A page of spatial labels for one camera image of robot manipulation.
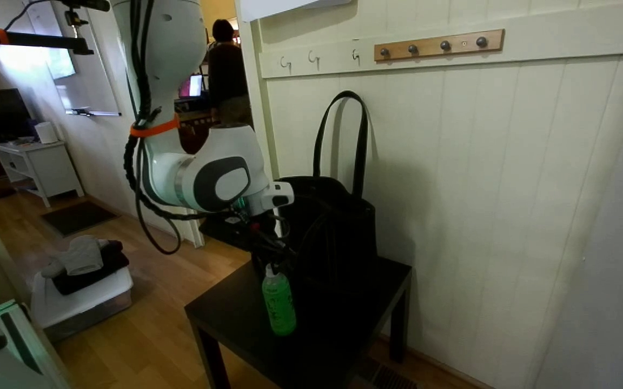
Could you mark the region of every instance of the white cabinet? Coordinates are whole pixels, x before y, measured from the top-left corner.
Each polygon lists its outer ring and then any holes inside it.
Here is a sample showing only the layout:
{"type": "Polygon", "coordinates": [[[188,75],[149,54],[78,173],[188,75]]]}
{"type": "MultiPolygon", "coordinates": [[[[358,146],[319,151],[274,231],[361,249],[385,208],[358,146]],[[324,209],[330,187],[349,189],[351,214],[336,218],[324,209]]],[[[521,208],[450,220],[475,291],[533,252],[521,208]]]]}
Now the white cabinet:
{"type": "Polygon", "coordinates": [[[42,196],[47,208],[47,196],[71,189],[83,196],[66,142],[0,142],[0,162],[13,187],[42,196]]]}
{"type": "Polygon", "coordinates": [[[263,19],[300,6],[337,6],[353,0],[239,0],[240,22],[263,19]]]}

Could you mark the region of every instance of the plastic bottle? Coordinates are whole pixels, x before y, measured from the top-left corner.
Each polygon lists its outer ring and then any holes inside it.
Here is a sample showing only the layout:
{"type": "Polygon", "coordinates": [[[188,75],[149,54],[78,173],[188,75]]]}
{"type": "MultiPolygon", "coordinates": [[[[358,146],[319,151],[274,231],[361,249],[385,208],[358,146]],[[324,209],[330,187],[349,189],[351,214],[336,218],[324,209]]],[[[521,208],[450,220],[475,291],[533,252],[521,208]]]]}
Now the plastic bottle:
{"type": "Polygon", "coordinates": [[[274,271],[268,263],[267,276],[263,281],[263,291],[265,291],[265,302],[267,302],[273,332],[280,337],[294,332],[297,311],[294,311],[289,276],[283,271],[274,271]]]}

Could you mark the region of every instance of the wooden floor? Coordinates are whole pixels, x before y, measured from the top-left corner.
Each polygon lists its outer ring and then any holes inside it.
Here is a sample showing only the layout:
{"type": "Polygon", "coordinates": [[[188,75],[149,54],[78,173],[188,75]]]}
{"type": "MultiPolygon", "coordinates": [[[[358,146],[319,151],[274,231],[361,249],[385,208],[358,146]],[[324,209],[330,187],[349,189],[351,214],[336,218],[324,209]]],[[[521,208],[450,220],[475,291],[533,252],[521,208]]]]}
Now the wooden floor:
{"type": "MultiPolygon", "coordinates": [[[[78,199],[54,199],[52,208],[66,208],[78,199]]],[[[51,209],[33,195],[0,199],[0,236],[16,257],[25,281],[31,284],[35,268],[60,252],[70,237],[60,237],[40,215],[51,209]]],[[[185,305],[204,293],[211,284],[242,266],[248,255],[219,240],[205,249],[185,243],[178,255],[161,255],[130,215],[118,215],[83,234],[120,240],[132,261],[134,305],[59,343],[59,355],[78,389],[186,389],[208,387],[201,358],[192,342],[185,305]]],[[[223,347],[226,365],[234,389],[274,387],[244,360],[223,347]]],[[[387,363],[387,347],[375,342],[371,355],[387,363]]],[[[396,371],[413,378],[420,387],[470,389],[475,384],[410,356],[393,365],[396,371]]]]}

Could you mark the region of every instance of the table leg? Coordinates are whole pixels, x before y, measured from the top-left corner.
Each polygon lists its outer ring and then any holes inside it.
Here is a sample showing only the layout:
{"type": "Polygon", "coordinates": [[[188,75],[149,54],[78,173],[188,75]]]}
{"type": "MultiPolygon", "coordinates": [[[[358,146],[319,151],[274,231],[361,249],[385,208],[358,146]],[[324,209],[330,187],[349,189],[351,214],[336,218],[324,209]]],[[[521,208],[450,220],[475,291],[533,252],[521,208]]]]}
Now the table leg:
{"type": "Polygon", "coordinates": [[[230,389],[219,342],[201,328],[194,328],[197,345],[212,389],[230,389]]]}
{"type": "Polygon", "coordinates": [[[392,360],[402,360],[406,350],[406,287],[392,311],[392,360]]]}

